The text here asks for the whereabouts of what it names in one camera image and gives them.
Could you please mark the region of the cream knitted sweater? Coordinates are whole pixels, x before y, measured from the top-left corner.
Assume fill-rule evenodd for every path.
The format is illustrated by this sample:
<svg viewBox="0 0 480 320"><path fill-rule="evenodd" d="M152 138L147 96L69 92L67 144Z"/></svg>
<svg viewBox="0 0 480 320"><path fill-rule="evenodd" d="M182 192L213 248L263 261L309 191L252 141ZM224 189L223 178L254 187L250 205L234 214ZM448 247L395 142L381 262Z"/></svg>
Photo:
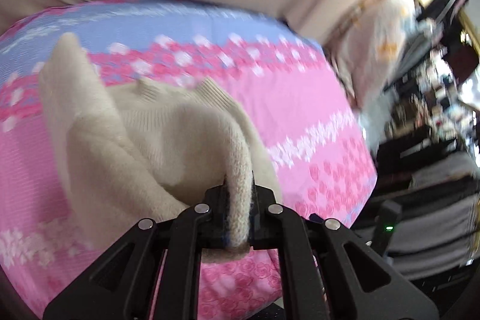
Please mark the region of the cream knitted sweater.
<svg viewBox="0 0 480 320"><path fill-rule="evenodd" d="M60 182L96 248L142 218L176 218L225 184L226 242L203 256L229 262L248 254L251 187L275 196L281 187L256 127L214 80L179 88L143 77L108 87L68 32L42 68L39 89Z"/></svg>

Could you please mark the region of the black device with green light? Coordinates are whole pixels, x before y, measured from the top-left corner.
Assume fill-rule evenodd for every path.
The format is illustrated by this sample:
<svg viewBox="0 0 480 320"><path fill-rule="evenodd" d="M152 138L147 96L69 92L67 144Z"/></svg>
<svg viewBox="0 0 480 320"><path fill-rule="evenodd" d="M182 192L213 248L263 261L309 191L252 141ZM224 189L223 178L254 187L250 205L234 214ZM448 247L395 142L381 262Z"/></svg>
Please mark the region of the black device with green light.
<svg viewBox="0 0 480 320"><path fill-rule="evenodd" d="M394 234L394 230L402 217L403 208L393 201L385 201L381 204L370 248L383 257Z"/></svg>

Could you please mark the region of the cluttered dark shelf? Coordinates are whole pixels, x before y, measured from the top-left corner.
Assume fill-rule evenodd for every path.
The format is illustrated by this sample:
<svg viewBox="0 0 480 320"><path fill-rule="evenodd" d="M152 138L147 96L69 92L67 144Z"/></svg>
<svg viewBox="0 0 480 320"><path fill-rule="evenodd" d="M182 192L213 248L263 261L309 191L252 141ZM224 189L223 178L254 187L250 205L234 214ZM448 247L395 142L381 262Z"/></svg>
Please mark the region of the cluttered dark shelf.
<svg viewBox="0 0 480 320"><path fill-rule="evenodd" d="M385 87L391 106L374 151L375 196L479 176L479 110L460 96L479 66L460 19L468 1L430 0L421 7L418 21L434 21L436 36L413 38Z"/></svg>

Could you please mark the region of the pink floral bed sheet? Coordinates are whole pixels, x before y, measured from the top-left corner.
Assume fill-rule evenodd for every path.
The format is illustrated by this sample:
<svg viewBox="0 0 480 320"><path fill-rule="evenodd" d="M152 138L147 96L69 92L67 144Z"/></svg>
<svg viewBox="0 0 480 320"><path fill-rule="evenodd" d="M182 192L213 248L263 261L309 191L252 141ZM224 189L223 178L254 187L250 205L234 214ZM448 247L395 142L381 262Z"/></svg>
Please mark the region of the pink floral bed sheet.
<svg viewBox="0 0 480 320"><path fill-rule="evenodd" d="M211 77L246 110L283 202L355 221L377 179L320 46L264 15L177 0L106 0L26 17L1 37L1 268L36 315L95 260L57 176L38 75L76 34L104 83L146 76L189 88Z"/></svg>

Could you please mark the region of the white plush toy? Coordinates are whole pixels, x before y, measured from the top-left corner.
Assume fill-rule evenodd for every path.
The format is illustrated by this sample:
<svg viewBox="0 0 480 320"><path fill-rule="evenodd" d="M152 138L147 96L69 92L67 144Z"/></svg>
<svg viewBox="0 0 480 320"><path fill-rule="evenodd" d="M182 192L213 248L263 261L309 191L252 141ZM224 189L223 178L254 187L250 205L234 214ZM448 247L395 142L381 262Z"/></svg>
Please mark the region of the white plush toy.
<svg viewBox="0 0 480 320"><path fill-rule="evenodd" d="M330 33L325 55L360 126L363 111L391 80L415 16L414 0L360 0Z"/></svg>

